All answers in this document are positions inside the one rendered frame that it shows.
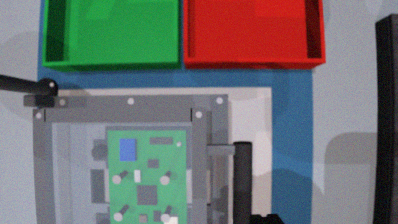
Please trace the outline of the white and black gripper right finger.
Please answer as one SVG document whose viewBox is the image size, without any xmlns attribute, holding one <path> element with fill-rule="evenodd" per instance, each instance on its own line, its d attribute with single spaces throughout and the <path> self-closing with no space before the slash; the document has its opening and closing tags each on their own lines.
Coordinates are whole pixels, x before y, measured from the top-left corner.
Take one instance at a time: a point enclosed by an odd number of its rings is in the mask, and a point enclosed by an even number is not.
<svg viewBox="0 0 398 224">
<path fill-rule="evenodd" d="M 265 219 L 268 222 L 268 224 L 284 224 L 284 222 L 277 214 L 267 214 Z"/>
</svg>

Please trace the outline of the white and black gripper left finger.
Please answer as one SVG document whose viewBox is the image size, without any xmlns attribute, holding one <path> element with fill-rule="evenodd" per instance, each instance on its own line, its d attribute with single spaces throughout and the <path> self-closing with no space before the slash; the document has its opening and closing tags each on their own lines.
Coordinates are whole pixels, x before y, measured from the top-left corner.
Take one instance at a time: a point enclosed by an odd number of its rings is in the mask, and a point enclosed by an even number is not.
<svg viewBox="0 0 398 224">
<path fill-rule="evenodd" d="M 262 217 L 260 214 L 251 214 L 250 224 L 268 224 L 268 222 L 265 217 Z"/>
</svg>

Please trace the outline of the red bin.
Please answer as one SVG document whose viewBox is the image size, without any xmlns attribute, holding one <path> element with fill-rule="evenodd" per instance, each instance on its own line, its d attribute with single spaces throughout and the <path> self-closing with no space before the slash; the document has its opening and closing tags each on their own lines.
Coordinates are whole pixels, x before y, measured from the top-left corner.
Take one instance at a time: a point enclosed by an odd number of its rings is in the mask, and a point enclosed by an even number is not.
<svg viewBox="0 0 398 224">
<path fill-rule="evenodd" d="M 312 69 L 324 63 L 322 0 L 184 0 L 186 69 Z"/>
</svg>

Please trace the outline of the green bin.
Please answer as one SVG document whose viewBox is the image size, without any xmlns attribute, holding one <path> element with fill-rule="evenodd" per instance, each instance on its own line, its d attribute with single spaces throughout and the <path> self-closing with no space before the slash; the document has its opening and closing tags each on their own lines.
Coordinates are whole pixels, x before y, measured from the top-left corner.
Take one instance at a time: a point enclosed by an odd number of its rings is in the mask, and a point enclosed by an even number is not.
<svg viewBox="0 0 398 224">
<path fill-rule="evenodd" d="M 42 66 L 181 69 L 181 0 L 45 0 Z"/>
</svg>

